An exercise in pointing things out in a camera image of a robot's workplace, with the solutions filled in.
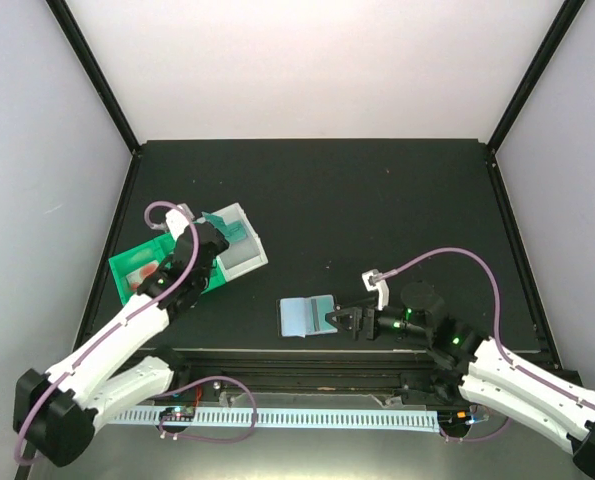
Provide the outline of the teal credit card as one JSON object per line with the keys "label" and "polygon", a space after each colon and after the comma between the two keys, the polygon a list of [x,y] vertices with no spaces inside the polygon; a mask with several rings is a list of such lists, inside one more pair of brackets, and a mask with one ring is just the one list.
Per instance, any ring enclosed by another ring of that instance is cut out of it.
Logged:
{"label": "teal credit card", "polygon": [[216,230],[218,230],[224,237],[228,235],[228,226],[224,219],[213,213],[202,213],[202,218],[207,222],[210,223]]}

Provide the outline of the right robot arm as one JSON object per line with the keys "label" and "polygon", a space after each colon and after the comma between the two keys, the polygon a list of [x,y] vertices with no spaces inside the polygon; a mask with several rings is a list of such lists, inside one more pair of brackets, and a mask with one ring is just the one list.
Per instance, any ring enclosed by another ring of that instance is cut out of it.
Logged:
{"label": "right robot arm", "polygon": [[551,440],[595,479],[595,391],[547,372],[450,316],[426,283],[405,286],[399,307],[388,305],[385,283],[368,289],[376,299],[336,305],[327,321],[354,339],[392,333],[424,345],[443,369],[431,379],[438,400],[461,397],[496,410]]}

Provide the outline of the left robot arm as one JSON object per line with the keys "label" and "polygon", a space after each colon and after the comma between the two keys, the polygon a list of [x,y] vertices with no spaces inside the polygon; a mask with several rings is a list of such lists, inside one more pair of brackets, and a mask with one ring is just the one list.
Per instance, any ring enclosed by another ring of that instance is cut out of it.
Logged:
{"label": "left robot arm", "polygon": [[192,222],[173,235],[171,255],[139,285],[120,312],[78,350],[46,372],[29,369],[15,385],[13,429],[58,467],[77,459],[110,411],[102,404],[104,385],[138,403],[164,393],[184,397],[190,372],[174,357],[148,357],[132,370],[116,372],[143,344],[190,310],[207,289],[217,257],[229,243],[207,221]]}

